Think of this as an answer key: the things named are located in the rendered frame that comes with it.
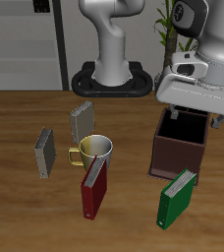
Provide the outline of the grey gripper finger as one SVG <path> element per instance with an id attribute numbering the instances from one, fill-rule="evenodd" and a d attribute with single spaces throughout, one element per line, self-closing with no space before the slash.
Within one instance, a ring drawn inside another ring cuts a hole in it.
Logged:
<path id="1" fill-rule="evenodd" d="M 171 111 L 170 119 L 177 119 L 179 115 L 179 111 L 175 108 L 174 104 L 169 104 L 169 108 Z"/>
<path id="2" fill-rule="evenodd" d="M 218 117 L 215 117 L 211 121 L 211 127 L 214 129 L 218 129 L 220 124 L 224 122 L 224 115 L 219 115 Z"/>

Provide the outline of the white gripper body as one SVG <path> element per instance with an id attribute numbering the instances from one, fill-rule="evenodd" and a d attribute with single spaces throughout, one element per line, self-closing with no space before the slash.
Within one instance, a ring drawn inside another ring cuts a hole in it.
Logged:
<path id="1" fill-rule="evenodd" d="M 224 87 L 205 89 L 198 86 L 194 78 L 175 74 L 166 67 L 155 77 L 154 89 L 159 102 L 224 115 Z"/>

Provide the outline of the dark brown desk caddy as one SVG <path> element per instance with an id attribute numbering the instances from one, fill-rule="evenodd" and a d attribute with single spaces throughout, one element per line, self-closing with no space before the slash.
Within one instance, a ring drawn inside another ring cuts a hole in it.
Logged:
<path id="1" fill-rule="evenodd" d="M 204 155 L 209 113 L 176 106 L 178 118 L 171 119 L 165 107 L 157 125 L 152 146 L 149 177 L 172 181 L 185 168 L 196 174 L 197 187 Z"/>

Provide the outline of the green book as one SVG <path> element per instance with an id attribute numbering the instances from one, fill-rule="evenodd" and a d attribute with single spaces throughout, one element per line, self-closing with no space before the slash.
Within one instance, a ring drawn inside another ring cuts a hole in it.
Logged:
<path id="1" fill-rule="evenodd" d="M 188 207 L 195 181 L 196 174 L 185 168 L 162 189 L 156 224 L 163 230 L 166 230 Z"/>

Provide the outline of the red book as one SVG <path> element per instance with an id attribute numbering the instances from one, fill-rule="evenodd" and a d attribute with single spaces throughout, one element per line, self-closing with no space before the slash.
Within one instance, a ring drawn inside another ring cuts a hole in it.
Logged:
<path id="1" fill-rule="evenodd" d="M 84 218 L 94 220 L 107 191 L 106 159 L 95 157 L 81 183 Z"/>

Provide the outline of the dark grey book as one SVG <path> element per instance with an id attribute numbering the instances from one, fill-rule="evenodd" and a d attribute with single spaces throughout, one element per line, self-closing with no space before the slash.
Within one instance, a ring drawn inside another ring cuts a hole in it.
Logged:
<path id="1" fill-rule="evenodd" d="M 48 178 L 56 158 L 53 130 L 41 130 L 33 148 L 40 178 Z"/>

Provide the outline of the green pot plant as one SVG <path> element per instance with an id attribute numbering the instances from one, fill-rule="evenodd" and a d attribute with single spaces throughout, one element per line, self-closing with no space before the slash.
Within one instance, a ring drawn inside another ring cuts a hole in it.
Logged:
<path id="1" fill-rule="evenodd" d="M 165 7 L 165 12 L 157 9 L 161 18 L 154 23 L 154 31 L 158 32 L 161 36 L 160 43 L 165 47 L 163 68 L 170 64 L 171 56 L 179 48 L 181 52 L 195 51 L 198 47 L 198 42 L 190 37 L 185 45 L 178 40 L 178 33 L 175 31 L 172 21 L 171 13 L 175 0 L 164 0 L 162 5 Z"/>

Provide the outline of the white and yellow mug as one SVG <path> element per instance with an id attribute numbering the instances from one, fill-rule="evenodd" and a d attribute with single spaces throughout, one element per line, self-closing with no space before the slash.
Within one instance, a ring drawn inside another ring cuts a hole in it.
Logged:
<path id="1" fill-rule="evenodd" d="M 69 148 L 68 159 L 71 165 L 83 166 L 85 170 L 88 170 L 94 157 L 106 159 L 106 165 L 108 167 L 113 151 L 112 141 L 102 135 L 90 135 L 83 138 L 77 148 Z M 72 159 L 72 153 L 79 153 L 81 155 L 81 161 Z"/>

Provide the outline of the grey shelf unit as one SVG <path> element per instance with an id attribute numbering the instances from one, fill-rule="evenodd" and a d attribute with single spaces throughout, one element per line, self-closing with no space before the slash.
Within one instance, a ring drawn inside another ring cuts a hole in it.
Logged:
<path id="1" fill-rule="evenodd" d="M 0 0 L 0 91 L 68 88 L 61 0 Z"/>

